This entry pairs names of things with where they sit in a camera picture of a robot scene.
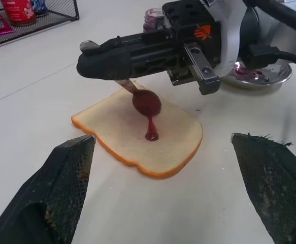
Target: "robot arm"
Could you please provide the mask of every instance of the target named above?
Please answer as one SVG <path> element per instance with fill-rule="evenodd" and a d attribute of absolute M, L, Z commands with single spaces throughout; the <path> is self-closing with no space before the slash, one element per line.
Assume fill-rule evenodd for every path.
<path fill-rule="evenodd" d="M 211 94 L 219 89 L 220 78 L 233 69 L 238 57 L 250 69 L 285 58 L 278 49 L 262 42 L 258 15 L 261 10 L 254 8 L 259 6 L 267 13 L 274 12 L 274 17 L 296 27 L 296 12 L 280 5 L 274 0 L 166 3 L 155 32 L 117 37 L 98 48 L 95 45 L 82 49 L 77 70 L 84 77 L 105 80 L 167 71 L 173 85 L 197 81 L 203 95 Z M 284 18 L 282 11 L 287 11 L 293 20 Z M 264 16 L 273 19 L 269 14 Z"/>

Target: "black wire rack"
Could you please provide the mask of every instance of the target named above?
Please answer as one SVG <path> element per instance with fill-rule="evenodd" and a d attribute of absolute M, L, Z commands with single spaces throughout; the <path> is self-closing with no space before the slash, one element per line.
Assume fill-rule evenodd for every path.
<path fill-rule="evenodd" d="M 36 23 L 28 26 L 12 26 L 14 32 L 1 35 L 0 45 L 9 43 L 18 38 L 23 38 L 30 34 L 43 31 L 53 26 L 71 22 L 79 19 L 79 11 L 76 0 L 46 0 L 48 13 L 45 16 L 37 17 Z M 3 9 L 0 9 L 1 15 L 9 22 Z"/>

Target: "white table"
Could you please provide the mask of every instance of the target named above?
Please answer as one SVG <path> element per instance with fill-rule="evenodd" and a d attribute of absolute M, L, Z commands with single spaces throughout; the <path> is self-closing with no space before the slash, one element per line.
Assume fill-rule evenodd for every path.
<path fill-rule="evenodd" d="M 119 89 L 77 74 L 79 43 L 138 33 L 145 10 L 154 7 L 97 2 L 79 1 L 81 21 L 0 47 L 0 214 L 55 146 L 83 134 L 70 117 Z M 250 203 L 230 138 L 271 134 L 293 142 L 296 155 L 296 66 L 293 71 L 271 94 L 223 86 L 204 97 L 197 83 L 173 87 L 165 73 L 138 79 L 201 120 L 202 145 L 180 173 L 154 180 L 97 144 L 73 243 L 273 243 Z"/>

